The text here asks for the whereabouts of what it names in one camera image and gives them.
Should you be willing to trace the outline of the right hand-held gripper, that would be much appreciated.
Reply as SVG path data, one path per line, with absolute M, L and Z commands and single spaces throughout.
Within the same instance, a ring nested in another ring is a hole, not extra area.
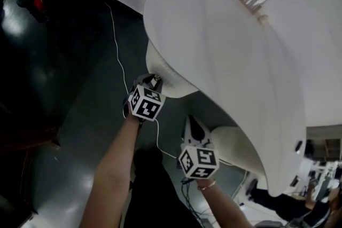
M 186 146 L 182 149 L 178 161 L 185 177 L 210 179 L 220 167 L 219 153 L 210 148 L 195 147 L 209 146 L 211 143 L 209 129 L 193 115 L 187 115 L 182 140 Z

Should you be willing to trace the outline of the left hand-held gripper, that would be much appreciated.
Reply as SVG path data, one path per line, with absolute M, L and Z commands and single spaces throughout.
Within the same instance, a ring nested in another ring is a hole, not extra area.
M 156 80 L 154 74 L 140 75 L 130 89 L 124 83 L 127 96 L 123 100 L 123 117 L 131 113 L 140 121 L 155 121 L 166 100 L 161 94 L 162 85 L 162 79 Z

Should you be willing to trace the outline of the red and black device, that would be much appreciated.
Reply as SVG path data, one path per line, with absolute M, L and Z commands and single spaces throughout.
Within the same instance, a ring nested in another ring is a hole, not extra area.
M 17 0 L 17 5 L 26 8 L 32 15 L 41 15 L 45 12 L 42 0 Z

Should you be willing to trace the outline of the person's black clothing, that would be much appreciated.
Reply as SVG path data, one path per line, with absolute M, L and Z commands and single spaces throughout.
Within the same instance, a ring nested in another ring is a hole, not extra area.
M 135 179 L 124 228 L 202 228 L 179 199 L 156 147 L 134 154 Z

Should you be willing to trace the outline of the person's left forearm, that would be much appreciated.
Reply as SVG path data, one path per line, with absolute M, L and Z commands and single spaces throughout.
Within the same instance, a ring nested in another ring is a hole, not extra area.
M 128 114 L 96 169 L 79 228 L 119 228 L 138 128 L 138 118 Z

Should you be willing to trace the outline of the white shelving unit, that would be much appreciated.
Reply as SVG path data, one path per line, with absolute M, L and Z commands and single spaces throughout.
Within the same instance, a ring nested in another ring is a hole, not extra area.
M 314 199 L 324 201 L 342 178 L 342 139 L 309 139 L 305 157 L 313 162 L 309 178 L 315 181 Z

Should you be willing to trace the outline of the person's right forearm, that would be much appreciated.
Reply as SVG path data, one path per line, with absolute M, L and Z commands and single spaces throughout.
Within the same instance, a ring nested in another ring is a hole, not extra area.
M 198 190 L 206 199 L 220 228 L 253 228 L 239 206 L 214 179 L 197 179 Z

